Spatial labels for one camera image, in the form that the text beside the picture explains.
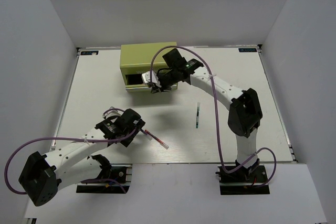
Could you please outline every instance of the black label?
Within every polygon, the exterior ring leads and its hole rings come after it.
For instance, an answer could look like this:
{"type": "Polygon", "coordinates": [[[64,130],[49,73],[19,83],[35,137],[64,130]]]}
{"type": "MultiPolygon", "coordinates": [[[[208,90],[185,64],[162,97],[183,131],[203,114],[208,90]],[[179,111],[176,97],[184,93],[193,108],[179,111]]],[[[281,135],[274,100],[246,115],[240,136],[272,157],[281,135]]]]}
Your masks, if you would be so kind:
{"type": "Polygon", "coordinates": [[[97,55],[98,51],[82,51],[80,55],[97,55]]]}
{"type": "Polygon", "coordinates": [[[256,52],[256,48],[238,48],[239,52],[256,52]]]}

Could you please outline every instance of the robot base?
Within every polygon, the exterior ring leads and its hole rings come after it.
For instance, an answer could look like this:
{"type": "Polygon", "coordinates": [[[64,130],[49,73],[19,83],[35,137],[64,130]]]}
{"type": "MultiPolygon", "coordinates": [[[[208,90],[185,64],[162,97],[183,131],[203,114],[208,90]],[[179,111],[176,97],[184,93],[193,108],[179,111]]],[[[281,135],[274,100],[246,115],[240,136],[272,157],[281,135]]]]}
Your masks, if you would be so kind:
{"type": "MultiPolygon", "coordinates": [[[[226,166],[228,170],[236,166],[226,166]]],[[[257,194],[270,194],[268,185],[258,187],[267,181],[267,174],[265,167],[259,165],[247,178],[242,173],[237,172],[227,174],[219,166],[219,187],[220,195],[257,195],[257,194]]]]}

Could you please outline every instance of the yellow box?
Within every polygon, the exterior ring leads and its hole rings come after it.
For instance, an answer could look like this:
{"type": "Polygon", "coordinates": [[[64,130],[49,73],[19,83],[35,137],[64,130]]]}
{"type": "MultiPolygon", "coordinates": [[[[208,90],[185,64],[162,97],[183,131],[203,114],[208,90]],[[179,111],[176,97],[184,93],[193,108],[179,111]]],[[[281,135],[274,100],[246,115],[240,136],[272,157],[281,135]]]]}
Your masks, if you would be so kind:
{"type": "MultiPolygon", "coordinates": [[[[176,42],[122,45],[120,70],[126,90],[129,92],[151,90],[147,85],[143,84],[141,74],[150,70],[151,61],[157,51],[166,46],[176,45],[176,42]]],[[[172,49],[167,48],[156,57],[153,64],[155,72],[161,68],[168,67],[162,56],[172,49]]]]}

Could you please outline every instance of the teal pen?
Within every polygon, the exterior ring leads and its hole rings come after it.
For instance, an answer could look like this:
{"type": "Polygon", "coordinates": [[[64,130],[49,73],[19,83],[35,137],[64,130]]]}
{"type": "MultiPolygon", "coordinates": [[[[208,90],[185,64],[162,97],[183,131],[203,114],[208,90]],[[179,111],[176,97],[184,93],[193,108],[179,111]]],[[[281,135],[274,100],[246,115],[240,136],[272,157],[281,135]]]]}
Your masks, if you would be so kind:
{"type": "Polygon", "coordinates": [[[198,118],[199,118],[199,111],[201,109],[201,103],[197,103],[197,113],[196,113],[196,129],[198,129],[198,118]]]}

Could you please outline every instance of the gray wall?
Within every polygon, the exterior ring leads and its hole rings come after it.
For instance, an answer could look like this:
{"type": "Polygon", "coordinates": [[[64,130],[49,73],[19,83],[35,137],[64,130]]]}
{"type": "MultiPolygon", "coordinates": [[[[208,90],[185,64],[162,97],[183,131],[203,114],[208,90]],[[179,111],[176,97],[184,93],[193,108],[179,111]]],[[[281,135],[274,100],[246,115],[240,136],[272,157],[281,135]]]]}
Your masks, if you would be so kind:
{"type": "Polygon", "coordinates": [[[336,223],[336,0],[287,0],[263,62],[298,160],[336,223]]]}
{"type": "Polygon", "coordinates": [[[51,0],[76,47],[260,44],[286,0],[51,0]]]}
{"type": "MultiPolygon", "coordinates": [[[[54,133],[76,49],[50,0],[0,0],[0,169],[14,149],[54,133]]],[[[45,151],[32,144],[18,153],[9,179],[18,177],[28,155],[45,151]]],[[[21,223],[27,196],[11,193],[0,179],[0,222],[21,223]]]]}

